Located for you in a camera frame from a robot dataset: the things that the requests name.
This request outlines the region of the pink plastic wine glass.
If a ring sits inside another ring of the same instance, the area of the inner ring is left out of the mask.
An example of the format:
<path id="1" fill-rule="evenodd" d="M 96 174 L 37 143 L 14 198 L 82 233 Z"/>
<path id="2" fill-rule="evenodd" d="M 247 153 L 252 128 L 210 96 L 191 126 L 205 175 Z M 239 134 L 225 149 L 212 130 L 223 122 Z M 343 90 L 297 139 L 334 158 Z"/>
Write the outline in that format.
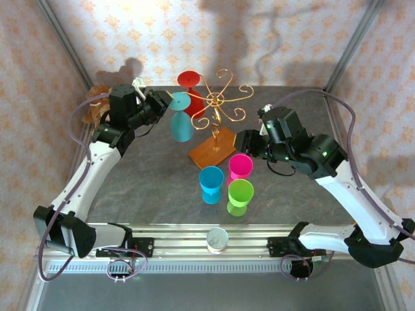
<path id="1" fill-rule="evenodd" d="M 253 161 L 245 154 L 236 154 L 231 157 L 228 163 L 229 177 L 227 186 L 236 179 L 247 179 L 250 177 L 254 168 Z"/>

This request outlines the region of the teal plastic wine glass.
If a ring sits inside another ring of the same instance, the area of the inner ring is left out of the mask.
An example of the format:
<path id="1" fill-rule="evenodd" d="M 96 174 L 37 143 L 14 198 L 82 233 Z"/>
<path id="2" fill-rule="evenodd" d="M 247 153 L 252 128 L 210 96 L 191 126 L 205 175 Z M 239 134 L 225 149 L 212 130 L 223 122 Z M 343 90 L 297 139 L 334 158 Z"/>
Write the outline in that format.
<path id="1" fill-rule="evenodd" d="M 171 133 L 175 141 L 184 143 L 193 136 L 193 125 L 190 116 L 185 110 L 190 106 L 190 96 L 184 92 L 172 94 L 169 108 L 174 112 L 171 119 Z"/>

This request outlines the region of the red plastic wine glass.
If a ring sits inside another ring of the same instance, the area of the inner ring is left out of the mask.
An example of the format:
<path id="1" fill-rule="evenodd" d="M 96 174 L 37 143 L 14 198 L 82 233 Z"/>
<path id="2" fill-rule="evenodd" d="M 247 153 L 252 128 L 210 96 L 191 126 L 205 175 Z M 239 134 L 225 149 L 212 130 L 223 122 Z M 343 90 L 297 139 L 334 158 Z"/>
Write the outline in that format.
<path id="1" fill-rule="evenodd" d="M 204 115 L 204 101 L 201 99 L 201 94 L 193 88 L 200 82 L 200 75 L 195 71 L 184 71 L 179 74 L 177 78 L 178 84 L 187 88 L 191 103 L 184 111 L 188 116 L 194 119 L 199 119 Z"/>

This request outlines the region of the gold wire wine glass rack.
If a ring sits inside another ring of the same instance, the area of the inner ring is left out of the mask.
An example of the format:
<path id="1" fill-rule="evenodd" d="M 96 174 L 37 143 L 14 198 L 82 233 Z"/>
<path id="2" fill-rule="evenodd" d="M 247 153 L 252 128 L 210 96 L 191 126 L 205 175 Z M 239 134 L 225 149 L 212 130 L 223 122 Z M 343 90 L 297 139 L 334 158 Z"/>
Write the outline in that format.
<path id="1" fill-rule="evenodd" d="M 217 166 L 235 152 L 233 146 L 235 134 L 223 127 L 222 120 L 225 118 L 231 122 L 241 122 L 246 118 L 246 111 L 243 108 L 236 107 L 233 109 L 234 116 L 231 117 L 223 110 L 222 105 L 246 100 L 254 95 L 252 86 L 241 85 L 238 90 L 244 94 L 242 97 L 226 99 L 224 92 L 233 81 L 233 73 L 228 69 L 221 69 L 217 71 L 216 76 L 218 78 L 229 77 L 221 91 L 213 92 L 207 82 L 203 80 L 208 91 L 206 97 L 187 93 L 190 97 L 203 100 L 206 103 L 204 108 L 192 114 L 192 127 L 196 130 L 205 130 L 206 128 L 211 130 L 211 137 L 189 152 L 189 157 L 200 169 Z"/>

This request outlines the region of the green plastic wine glass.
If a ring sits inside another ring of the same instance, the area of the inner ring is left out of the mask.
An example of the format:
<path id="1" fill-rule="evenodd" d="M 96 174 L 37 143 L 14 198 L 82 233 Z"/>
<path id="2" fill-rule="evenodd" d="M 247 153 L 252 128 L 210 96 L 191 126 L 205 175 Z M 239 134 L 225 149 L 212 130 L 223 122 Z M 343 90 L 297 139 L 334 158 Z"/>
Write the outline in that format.
<path id="1" fill-rule="evenodd" d="M 254 186 L 246 179 L 236 179 L 228 187 L 227 210 L 232 216 L 240 217 L 247 212 L 254 197 Z"/>

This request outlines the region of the blue plastic wine glass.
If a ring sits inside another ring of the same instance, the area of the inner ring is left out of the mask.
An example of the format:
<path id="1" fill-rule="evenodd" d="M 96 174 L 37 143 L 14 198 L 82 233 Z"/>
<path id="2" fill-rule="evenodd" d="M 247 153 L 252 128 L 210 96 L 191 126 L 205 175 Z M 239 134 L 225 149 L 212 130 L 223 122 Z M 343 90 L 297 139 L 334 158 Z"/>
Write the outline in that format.
<path id="1" fill-rule="evenodd" d="M 208 166 L 201 170 L 198 180 L 202 189 L 203 201 L 210 205 L 218 203 L 222 196 L 223 171 L 219 167 Z"/>

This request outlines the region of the brown teddy bear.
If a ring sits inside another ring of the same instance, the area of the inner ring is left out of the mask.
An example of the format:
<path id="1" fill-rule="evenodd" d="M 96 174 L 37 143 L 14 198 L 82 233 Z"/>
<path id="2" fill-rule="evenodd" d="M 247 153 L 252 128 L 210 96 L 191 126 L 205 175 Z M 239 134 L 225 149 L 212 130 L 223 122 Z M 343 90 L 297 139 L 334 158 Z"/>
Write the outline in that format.
<path id="1" fill-rule="evenodd" d="M 86 98 L 91 99 L 103 93 L 110 93 L 111 88 L 105 84 L 94 85 L 87 93 Z M 82 121 L 86 124 L 94 124 L 95 127 L 98 127 L 101 118 L 106 111 L 110 109 L 110 101 L 108 97 L 100 98 L 98 100 L 93 100 L 89 103 L 89 110 L 83 116 Z"/>

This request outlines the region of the aluminium frame post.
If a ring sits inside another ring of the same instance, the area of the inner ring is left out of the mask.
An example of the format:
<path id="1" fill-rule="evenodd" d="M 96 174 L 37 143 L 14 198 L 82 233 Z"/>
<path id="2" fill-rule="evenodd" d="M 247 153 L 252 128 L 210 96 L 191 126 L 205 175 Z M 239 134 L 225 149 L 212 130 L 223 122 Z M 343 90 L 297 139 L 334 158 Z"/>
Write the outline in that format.
<path id="1" fill-rule="evenodd" d="M 93 82 L 87 73 L 84 65 L 82 64 L 78 54 L 72 45 L 69 37 L 67 36 L 66 31 L 59 22 L 57 15 L 50 6 L 48 0 L 34 0 L 37 4 L 37 7 L 40 9 L 40 12 L 51 26 L 54 35 L 57 37 L 59 43 L 61 44 L 64 52 L 67 54 L 70 62 L 73 64 L 75 71 L 78 73 L 83 85 L 86 89 L 89 89 L 93 86 Z"/>
<path id="2" fill-rule="evenodd" d="M 337 62 L 326 86 L 323 88 L 328 93 L 334 92 L 340 79 L 344 76 L 348 65 L 350 64 L 353 56 L 357 52 L 359 45 L 363 41 L 365 35 L 368 33 L 375 18 L 378 16 L 386 0 L 369 0 L 368 8 L 362 15 L 356 29 L 354 30 L 342 56 Z"/>

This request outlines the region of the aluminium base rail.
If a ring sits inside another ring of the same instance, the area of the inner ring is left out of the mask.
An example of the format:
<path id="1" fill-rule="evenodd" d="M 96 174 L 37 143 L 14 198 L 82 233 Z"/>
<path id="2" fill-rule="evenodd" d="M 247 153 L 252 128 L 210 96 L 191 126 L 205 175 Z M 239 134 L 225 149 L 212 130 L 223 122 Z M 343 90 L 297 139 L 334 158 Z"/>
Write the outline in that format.
<path id="1" fill-rule="evenodd" d="M 102 253 L 93 249 L 97 237 L 96 227 L 108 223 L 82 224 L 76 233 L 53 233 L 47 237 L 43 247 L 45 255 L 71 255 L 76 258 L 120 257 L 117 253 Z M 295 225 L 253 225 L 233 224 L 222 225 L 227 231 L 229 242 L 221 254 L 212 254 L 207 249 L 206 235 L 215 228 L 214 225 L 191 224 L 124 224 L 132 229 L 136 238 L 153 238 L 152 256 L 163 260 L 265 260 L 272 257 L 267 246 L 270 237 L 284 238 Z"/>

